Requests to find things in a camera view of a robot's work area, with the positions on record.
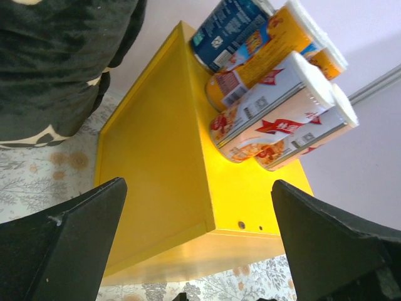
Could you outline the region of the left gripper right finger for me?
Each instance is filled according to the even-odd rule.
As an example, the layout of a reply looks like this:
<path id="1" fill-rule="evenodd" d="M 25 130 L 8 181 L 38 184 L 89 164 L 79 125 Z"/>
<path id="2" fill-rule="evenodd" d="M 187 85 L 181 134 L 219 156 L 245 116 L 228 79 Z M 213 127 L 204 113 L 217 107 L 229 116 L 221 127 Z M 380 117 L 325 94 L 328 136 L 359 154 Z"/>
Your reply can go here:
<path id="1" fill-rule="evenodd" d="M 400 300 L 400 231 L 284 180 L 271 197 L 298 300 Z"/>

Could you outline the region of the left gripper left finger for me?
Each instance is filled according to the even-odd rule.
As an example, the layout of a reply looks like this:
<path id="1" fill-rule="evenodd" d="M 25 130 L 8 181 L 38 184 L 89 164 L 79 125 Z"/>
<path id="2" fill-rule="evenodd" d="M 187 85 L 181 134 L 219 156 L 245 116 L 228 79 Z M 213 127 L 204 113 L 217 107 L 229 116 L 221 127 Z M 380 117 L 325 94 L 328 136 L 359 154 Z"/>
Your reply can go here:
<path id="1" fill-rule="evenodd" d="M 1 223 L 1 300 L 95 300 L 126 195 L 116 177 Z"/>

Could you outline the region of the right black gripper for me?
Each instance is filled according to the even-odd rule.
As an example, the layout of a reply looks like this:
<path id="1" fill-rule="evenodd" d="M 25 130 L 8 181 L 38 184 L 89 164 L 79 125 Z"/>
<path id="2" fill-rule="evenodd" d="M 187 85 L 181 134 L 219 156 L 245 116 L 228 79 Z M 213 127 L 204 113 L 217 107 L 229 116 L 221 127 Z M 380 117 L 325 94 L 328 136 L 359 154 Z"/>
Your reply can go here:
<path id="1" fill-rule="evenodd" d="M 181 292 L 178 293 L 173 299 L 173 301 L 189 301 L 189 300 L 238 300 L 238 298 L 235 297 L 227 297 L 225 295 L 218 295 L 216 297 L 195 297 L 195 296 L 191 296 L 189 295 L 189 293 L 187 292 Z"/>

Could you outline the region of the blue soup can top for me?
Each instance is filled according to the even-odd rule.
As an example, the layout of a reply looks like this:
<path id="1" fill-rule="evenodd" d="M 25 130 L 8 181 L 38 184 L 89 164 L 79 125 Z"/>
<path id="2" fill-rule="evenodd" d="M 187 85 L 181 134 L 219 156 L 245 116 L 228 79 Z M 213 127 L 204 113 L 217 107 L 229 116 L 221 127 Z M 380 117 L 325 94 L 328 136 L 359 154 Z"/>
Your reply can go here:
<path id="1" fill-rule="evenodd" d="M 219 71 L 274 12 L 269 1 L 220 1 L 190 39 L 194 56 L 209 72 Z"/>

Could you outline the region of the can with white lid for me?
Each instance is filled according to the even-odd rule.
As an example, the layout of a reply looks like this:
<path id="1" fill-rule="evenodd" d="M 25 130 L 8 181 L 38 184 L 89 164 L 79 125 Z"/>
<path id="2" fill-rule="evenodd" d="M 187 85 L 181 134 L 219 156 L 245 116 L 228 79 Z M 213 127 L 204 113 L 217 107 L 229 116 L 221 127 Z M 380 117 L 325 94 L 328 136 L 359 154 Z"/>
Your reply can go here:
<path id="1" fill-rule="evenodd" d="M 261 167 L 276 171 L 359 126 L 348 97 L 338 85 L 332 87 L 335 106 L 259 153 L 255 160 Z"/>
<path id="2" fill-rule="evenodd" d="M 212 120 L 209 133 L 227 160 L 242 162 L 334 105 L 331 83 L 317 66 L 293 51 Z"/>

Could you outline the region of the tall porridge can plastic lid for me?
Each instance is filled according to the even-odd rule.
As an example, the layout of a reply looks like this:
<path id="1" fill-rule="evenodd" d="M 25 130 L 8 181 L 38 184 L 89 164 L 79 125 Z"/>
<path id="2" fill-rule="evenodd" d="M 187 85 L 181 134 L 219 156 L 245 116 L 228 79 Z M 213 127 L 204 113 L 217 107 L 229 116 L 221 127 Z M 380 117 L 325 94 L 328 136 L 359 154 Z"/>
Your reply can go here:
<path id="1" fill-rule="evenodd" d="M 230 57 L 221 68 L 227 73 L 261 52 L 272 64 L 297 51 L 329 80 L 343 73 L 348 62 L 299 1 L 286 1 Z"/>

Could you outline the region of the yellow orange can plastic lid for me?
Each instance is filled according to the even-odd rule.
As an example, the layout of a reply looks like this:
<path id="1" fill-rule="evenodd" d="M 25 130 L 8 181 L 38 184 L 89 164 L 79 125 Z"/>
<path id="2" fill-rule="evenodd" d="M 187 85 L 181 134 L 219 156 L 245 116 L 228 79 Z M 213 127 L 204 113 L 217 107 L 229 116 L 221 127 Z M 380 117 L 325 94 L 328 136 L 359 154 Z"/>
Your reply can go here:
<path id="1" fill-rule="evenodd" d="M 206 84 L 206 97 L 220 112 L 238 101 L 257 83 L 266 82 L 273 85 L 275 76 L 291 61 L 299 63 L 302 70 L 321 74 L 320 69 L 309 63 L 302 54 L 289 49 L 274 54 L 272 50 L 263 46 L 249 55 L 241 48 L 235 52 L 233 58 L 235 62 L 227 63 Z"/>

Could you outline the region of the can with white lid front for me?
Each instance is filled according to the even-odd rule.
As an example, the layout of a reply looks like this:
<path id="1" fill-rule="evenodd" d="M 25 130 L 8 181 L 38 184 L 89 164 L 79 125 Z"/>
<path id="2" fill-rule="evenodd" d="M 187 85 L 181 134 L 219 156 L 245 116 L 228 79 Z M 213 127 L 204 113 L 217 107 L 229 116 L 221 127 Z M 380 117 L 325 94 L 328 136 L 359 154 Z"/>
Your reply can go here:
<path id="1" fill-rule="evenodd" d="M 334 105 L 331 83 L 317 66 L 293 51 L 212 120 L 209 133 L 227 160 L 242 162 Z"/>

